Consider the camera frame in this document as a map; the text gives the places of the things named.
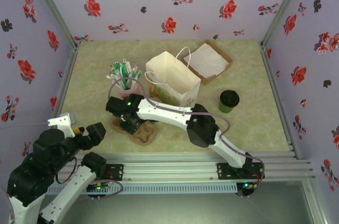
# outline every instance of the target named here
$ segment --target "white tissue paper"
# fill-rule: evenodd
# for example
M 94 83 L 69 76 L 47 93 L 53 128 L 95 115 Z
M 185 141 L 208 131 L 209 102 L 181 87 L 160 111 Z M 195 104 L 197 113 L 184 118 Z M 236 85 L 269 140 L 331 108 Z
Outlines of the white tissue paper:
M 184 58 L 186 62 L 189 62 L 189 59 L 189 56 Z M 228 61 L 206 43 L 191 53 L 190 66 L 204 78 L 219 75 L 228 64 Z

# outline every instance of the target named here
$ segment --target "pink cup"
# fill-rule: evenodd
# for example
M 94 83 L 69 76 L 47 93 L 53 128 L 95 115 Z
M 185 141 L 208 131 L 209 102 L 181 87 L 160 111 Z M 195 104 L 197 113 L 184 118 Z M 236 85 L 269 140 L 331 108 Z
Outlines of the pink cup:
M 120 93 L 120 96 L 123 98 L 123 99 L 126 99 L 128 98 L 128 96 L 132 93 L 134 94 L 139 94 L 139 95 L 142 95 L 141 93 L 141 87 L 139 84 L 135 84 L 135 86 L 130 89 L 130 90 L 122 90 L 120 88 L 118 88 L 118 91 Z

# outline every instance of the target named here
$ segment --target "light green floor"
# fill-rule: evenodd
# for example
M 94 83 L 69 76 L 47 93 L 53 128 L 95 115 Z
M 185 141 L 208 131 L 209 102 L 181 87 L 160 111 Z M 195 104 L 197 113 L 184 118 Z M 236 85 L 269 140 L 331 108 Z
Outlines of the light green floor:
M 209 85 L 200 85 L 197 103 L 204 105 L 209 112 L 223 114 L 218 110 L 220 93 L 226 89 L 235 90 L 240 96 L 240 103 L 229 114 L 223 114 L 231 122 L 231 130 L 226 137 L 245 151 L 288 151 L 257 42 L 213 42 L 233 59 L 233 64 Z M 157 136 L 149 146 L 140 146 L 128 135 L 113 131 L 113 116 L 105 111 L 111 85 L 106 75 L 115 61 L 127 59 L 145 71 L 145 63 L 163 51 L 176 55 L 185 46 L 196 50 L 200 43 L 202 41 L 196 40 L 82 42 L 62 112 L 76 112 L 74 128 L 97 122 L 104 124 L 107 129 L 105 139 L 91 150 L 96 153 L 211 151 L 191 144 L 185 131 L 164 123 L 156 124 Z M 141 81 L 147 87 L 143 77 Z M 116 89 L 112 94 L 119 96 Z M 221 119 L 216 118 L 216 121 L 221 130 L 227 127 Z

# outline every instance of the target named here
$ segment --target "floral wallpaper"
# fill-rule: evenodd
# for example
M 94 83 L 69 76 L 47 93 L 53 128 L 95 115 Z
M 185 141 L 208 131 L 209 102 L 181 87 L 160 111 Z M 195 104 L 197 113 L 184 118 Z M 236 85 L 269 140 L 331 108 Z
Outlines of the floral wallpaper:
M 339 212 L 339 3 L 293 0 L 268 58 L 302 158 L 310 159 L 332 222 Z
M 47 126 L 1 128 L 51 117 L 71 46 L 43 0 L 0 1 L 6 5 L 0 10 L 0 184 L 7 188 L 11 171 Z
M 84 36 L 87 36 L 86 39 L 81 41 L 262 40 L 282 2 L 282 0 L 54 1 L 76 41 Z M 287 26 L 287 32 L 291 31 L 292 25 L 293 18 Z

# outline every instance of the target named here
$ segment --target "white paper bag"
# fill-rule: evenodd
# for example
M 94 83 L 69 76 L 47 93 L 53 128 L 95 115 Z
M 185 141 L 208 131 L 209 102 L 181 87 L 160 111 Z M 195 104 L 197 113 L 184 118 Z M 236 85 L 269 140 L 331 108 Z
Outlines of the white paper bag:
M 145 77 L 149 81 L 150 97 L 175 106 L 194 106 L 201 79 L 188 69 L 187 65 L 165 51 L 146 63 Z

